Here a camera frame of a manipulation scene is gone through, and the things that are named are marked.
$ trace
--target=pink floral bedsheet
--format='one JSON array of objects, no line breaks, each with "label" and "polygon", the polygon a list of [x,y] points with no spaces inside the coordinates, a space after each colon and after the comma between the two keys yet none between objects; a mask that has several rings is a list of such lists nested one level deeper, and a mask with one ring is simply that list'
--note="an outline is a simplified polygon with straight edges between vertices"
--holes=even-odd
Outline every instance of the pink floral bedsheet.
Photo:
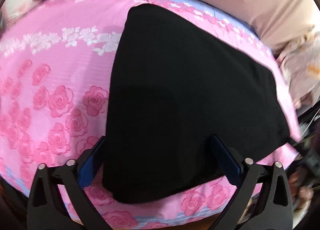
[{"label": "pink floral bedsheet", "polygon": [[[104,135],[118,42],[128,10],[143,3],[173,11],[268,67],[292,137],[299,138],[288,86],[270,50],[228,19],[217,19],[188,0],[47,0],[0,40],[0,175],[25,195],[38,164],[62,165]],[[284,145],[261,163],[281,161],[286,167],[295,156]],[[151,229],[200,220],[221,212],[235,191],[222,177],[156,202],[128,205],[116,202],[101,180],[99,173],[85,192],[114,228]],[[63,188],[61,192],[77,219],[68,195]]]}]

